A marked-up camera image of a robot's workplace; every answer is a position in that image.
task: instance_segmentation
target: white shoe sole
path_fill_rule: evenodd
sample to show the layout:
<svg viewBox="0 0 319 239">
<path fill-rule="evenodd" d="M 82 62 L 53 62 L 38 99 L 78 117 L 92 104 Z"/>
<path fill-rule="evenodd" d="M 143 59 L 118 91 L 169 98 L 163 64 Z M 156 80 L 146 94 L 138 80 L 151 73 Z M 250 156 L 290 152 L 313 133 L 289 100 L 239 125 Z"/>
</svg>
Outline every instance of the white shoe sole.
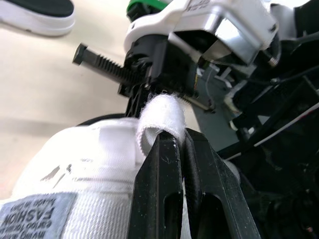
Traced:
<svg viewBox="0 0 319 239">
<path fill-rule="evenodd" d="M 69 33 L 75 23 L 74 12 L 67 17 L 46 16 L 0 0 L 0 21 L 26 31 L 46 36 Z"/>
</svg>

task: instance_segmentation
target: robot mechanism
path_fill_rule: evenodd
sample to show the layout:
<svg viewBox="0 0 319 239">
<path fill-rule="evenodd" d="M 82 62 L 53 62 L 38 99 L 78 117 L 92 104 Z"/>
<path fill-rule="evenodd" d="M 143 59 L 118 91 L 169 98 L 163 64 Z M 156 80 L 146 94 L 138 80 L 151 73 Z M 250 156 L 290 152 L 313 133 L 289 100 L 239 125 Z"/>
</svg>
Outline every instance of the robot mechanism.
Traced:
<svg viewBox="0 0 319 239">
<path fill-rule="evenodd" d="M 127 13 L 123 67 L 83 44 L 74 63 L 120 83 L 126 117 L 167 93 L 206 128 L 217 117 L 227 125 L 215 139 L 188 129 L 179 150 L 158 136 L 136 177 L 128 238 L 179 238 L 184 190 L 193 239 L 318 238 L 319 0 L 269 10 L 260 0 L 132 0 Z M 229 131 L 237 141 L 211 149 Z"/>
</svg>

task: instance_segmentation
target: green part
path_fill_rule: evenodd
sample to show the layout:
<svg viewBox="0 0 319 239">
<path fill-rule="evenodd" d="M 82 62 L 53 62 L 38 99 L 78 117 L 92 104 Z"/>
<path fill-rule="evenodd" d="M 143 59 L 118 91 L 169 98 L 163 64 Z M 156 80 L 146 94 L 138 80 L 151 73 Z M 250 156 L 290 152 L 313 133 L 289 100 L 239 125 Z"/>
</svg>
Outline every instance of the green part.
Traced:
<svg viewBox="0 0 319 239">
<path fill-rule="evenodd" d="M 136 3 L 143 3 L 161 11 L 168 5 L 168 3 L 159 0 L 131 0 L 128 5 L 128 8 L 126 9 L 126 12 L 128 12 L 131 6 L 133 6 Z"/>
</svg>

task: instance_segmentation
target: white shoe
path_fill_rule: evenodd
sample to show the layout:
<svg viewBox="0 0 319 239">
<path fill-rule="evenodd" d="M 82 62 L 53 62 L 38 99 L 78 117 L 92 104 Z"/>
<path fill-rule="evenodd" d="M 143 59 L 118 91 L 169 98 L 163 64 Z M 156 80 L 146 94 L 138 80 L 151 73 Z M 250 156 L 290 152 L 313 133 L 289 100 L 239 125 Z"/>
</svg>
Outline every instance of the white shoe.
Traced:
<svg viewBox="0 0 319 239">
<path fill-rule="evenodd" d="M 73 28 L 70 0 L 0 0 L 0 21 L 46 36 L 61 36 Z"/>
</svg>

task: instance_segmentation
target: beige floor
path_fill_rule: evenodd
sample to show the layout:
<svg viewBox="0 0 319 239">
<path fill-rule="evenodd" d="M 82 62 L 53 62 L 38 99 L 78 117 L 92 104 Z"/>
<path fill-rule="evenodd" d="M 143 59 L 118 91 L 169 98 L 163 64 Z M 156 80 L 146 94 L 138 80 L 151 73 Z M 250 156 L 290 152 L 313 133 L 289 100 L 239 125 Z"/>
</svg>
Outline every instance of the beige floor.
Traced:
<svg viewBox="0 0 319 239">
<path fill-rule="evenodd" d="M 102 114 L 120 113 L 118 85 L 72 64 L 83 42 L 122 63 L 128 0 L 74 0 L 76 25 L 64 37 L 0 26 L 0 199 L 56 132 Z M 190 106 L 187 123 L 198 129 Z"/>
</svg>

